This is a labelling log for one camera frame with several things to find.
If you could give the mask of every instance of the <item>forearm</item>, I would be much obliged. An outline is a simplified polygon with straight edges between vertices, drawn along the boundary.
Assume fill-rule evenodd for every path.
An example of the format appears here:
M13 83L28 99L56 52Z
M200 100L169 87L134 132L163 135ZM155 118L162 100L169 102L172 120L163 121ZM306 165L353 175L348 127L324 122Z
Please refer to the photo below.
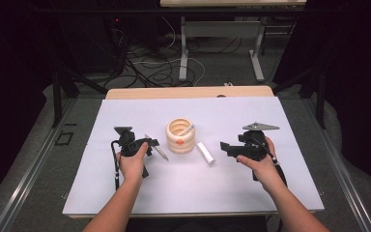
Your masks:
M84 231L125 231L141 182L124 181Z
M269 193L288 231L328 231L285 186Z

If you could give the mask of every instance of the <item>black curtain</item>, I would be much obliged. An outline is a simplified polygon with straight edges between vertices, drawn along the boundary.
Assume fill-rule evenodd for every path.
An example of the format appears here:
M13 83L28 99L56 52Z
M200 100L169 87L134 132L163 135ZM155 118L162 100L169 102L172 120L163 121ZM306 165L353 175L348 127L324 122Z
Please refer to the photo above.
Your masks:
M46 101L50 72L15 1L0 1L0 184Z
M309 0L306 7L351 13L301 18L274 81L285 83L326 54L326 99L336 109L341 124L341 152L371 175L371 1ZM335 46L324 50L328 39L335 36Z

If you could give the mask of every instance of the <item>small white tube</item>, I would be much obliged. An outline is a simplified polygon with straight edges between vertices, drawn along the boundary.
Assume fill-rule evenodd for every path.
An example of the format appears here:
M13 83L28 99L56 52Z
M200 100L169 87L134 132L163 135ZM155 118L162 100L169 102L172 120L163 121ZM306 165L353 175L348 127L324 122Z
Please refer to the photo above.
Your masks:
M213 158L209 150L207 150L206 146L204 146L202 142L197 143L197 148L203 155L204 159L206 159L209 165L212 165L213 163L215 163L215 159Z

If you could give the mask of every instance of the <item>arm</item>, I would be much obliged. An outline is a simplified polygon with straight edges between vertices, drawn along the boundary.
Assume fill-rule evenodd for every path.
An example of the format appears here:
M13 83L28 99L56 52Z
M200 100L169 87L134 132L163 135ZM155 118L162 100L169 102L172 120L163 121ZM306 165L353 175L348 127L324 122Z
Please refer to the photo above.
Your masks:
M128 218L143 182L143 158L147 149L148 144L143 143L133 157L117 155L117 159L121 159L120 169L125 180L83 231L124 232L126 230Z
M270 151L275 155L272 141L267 138ZM328 231L288 190L276 171L270 156L255 161L244 156L237 160L251 168L264 190L270 194L288 231Z

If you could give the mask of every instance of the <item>metal frame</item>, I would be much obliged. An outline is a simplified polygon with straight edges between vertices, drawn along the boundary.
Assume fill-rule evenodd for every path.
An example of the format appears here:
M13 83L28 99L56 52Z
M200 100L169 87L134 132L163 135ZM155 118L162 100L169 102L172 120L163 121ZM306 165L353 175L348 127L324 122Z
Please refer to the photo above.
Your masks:
M35 184L35 181L38 179L39 173L41 172L44 163L53 148L54 141L61 132L63 122L71 112L75 103L76 99L67 100L64 107L64 113L66 116L60 120L60 123L56 128L53 128L50 131L35 160L26 170L25 174L22 177L22 180L16 187L14 194L12 195L10 201L8 202L7 206L0 216L0 232L11 230L11 226L14 223L17 213L26 200L26 197L29 195L29 192L32 189L32 186Z
M261 21L186 21L182 16L182 58L179 79L186 80L187 37L242 37L256 38L254 49L249 50L249 55L256 79L260 82L264 81L258 53L264 37L266 20L265 17L262 17Z
M76 15L118 15L119 17L137 16L333 16L344 15L348 11L332 9L241 9L241 8L161 8L136 10L110 9L42 9L29 6L30 11L40 16L76 16Z
M315 130L321 135L322 141L325 143L325 147L328 149L328 159L330 165L336 175L336 178L341 186L349 206L354 212L355 218L359 227L362 231L369 232L371 231L371 218L368 215L366 209L363 206L363 202L360 199L357 189L352 183L351 176L346 168L343 160L341 159L338 151L334 148L332 142L329 139L329 136L325 130L322 130L319 122L315 118L315 107L312 103L312 100L302 100L305 105L306 111L309 114L309 117L312 120L312 123L315 127Z

